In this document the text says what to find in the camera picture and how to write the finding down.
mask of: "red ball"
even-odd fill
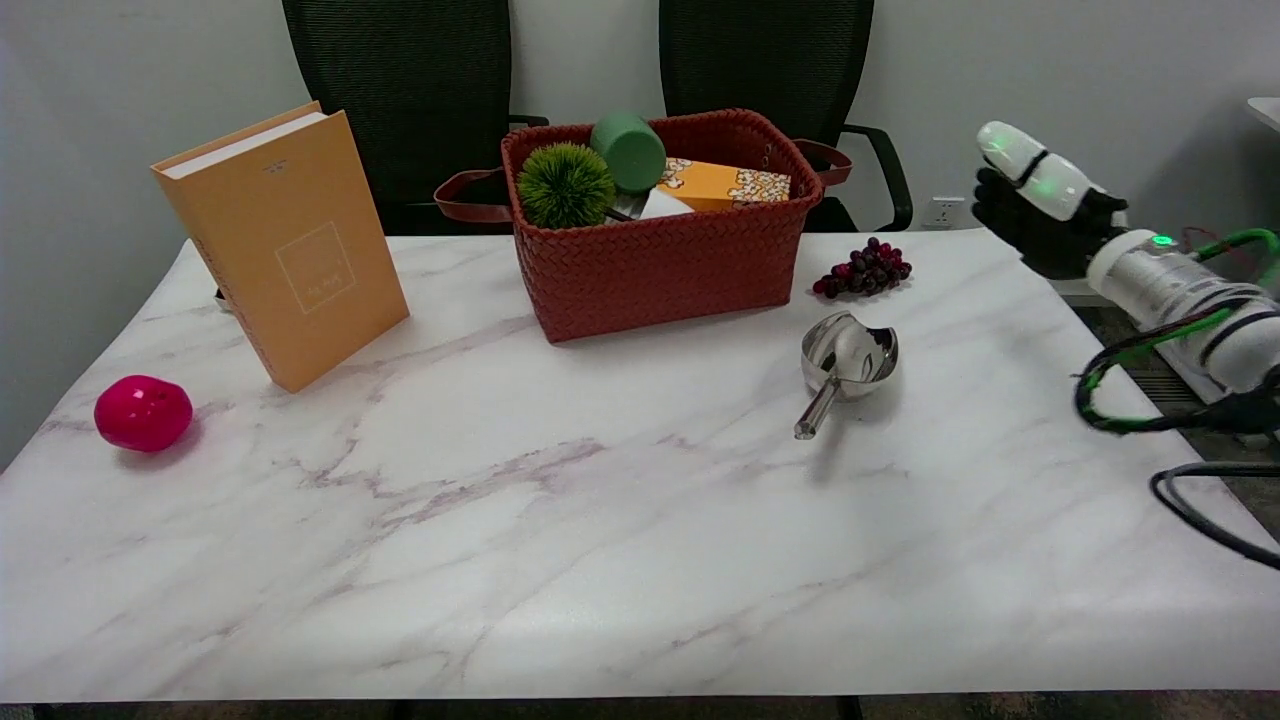
[[[137,452],[169,447],[191,427],[191,416],[186,391],[151,375],[115,380],[93,405],[93,424],[102,439]]]

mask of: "metal scoop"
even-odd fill
[[[796,423],[796,439],[813,439],[832,402],[868,395],[893,374],[897,333],[893,328],[868,328],[849,313],[836,313],[805,333],[800,368],[818,395]]]

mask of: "office chair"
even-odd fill
[[[507,0],[283,0],[302,79],[346,110],[387,234],[480,234],[509,225],[445,218],[431,193],[460,170],[500,165],[511,115]],[[508,202],[499,176],[466,199]]]
[[[660,0],[662,95],[668,115],[749,108],[792,138],[836,145],[865,137],[876,151],[893,222],[911,224],[911,193],[888,135],[845,124],[867,60],[874,0]],[[809,213],[808,232],[855,232],[835,197]]]

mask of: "black cable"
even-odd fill
[[[1222,525],[1210,520],[1203,512],[1196,510],[1187,498],[1178,492],[1175,478],[1280,478],[1280,465],[1271,462],[1190,462],[1179,468],[1162,470],[1151,477],[1151,493],[1179,520],[1190,525],[1192,529],[1208,539],[1233,550],[1244,557],[1261,562],[1272,570],[1280,570],[1280,553],[1265,547],[1253,544]]]
[[[1116,342],[1102,348],[1101,352],[1089,360],[1088,365],[1079,374],[1075,383],[1074,405],[1075,411],[1091,428],[1112,433],[1112,434],[1130,434],[1130,433],[1157,433],[1164,430],[1175,430],[1185,428],[1204,427],[1208,424],[1210,418],[1216,419],[1221,415],[1212,405],[1207,407],[1201,407],[1190,413],[1176,413],[1170,415],[1161,415],[1157,418],[1108,418],[1102,415],[1093,409],[1093,391],[1101,382],[1102,375],[1110,370],[1117,361],[1120,355],[1126,351],[1133,350],[1151,350],[1166,336],[1176,336],[1179,331],[1183,331],[1188,325],[1204,320],[1212,316],[1215,313],[1221,310],[1236,310],[1248,302],[1249,299],[1245,297],[1231,297],[1222,300],[1221,302],[1215,302],[1213,305],[1192,313],[1185,318],[1174,320],[1172,323],[1160,325],[1158,328],[1149,329],[1143,333],[1138,333],[1130,338]]]

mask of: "red woven basket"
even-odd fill
[[[849,177],[849,159],[835,149],[796,141],[835,163],[819,174],[796,142],[750,110],[650,124],[668,156],[791,176],[791,200],[589,228],[531,225],[516,191],[525,159],[544,145],[588,145],[591,126],[516,131],[502,141],[502,168],[458,173],[436,191],[449,218],[513,223],[525,287],[550,342],[786,305],[805,214],[822,201],[824,184]],[[512,208],[453,201],[471,182],[498,172],[506,172]]]

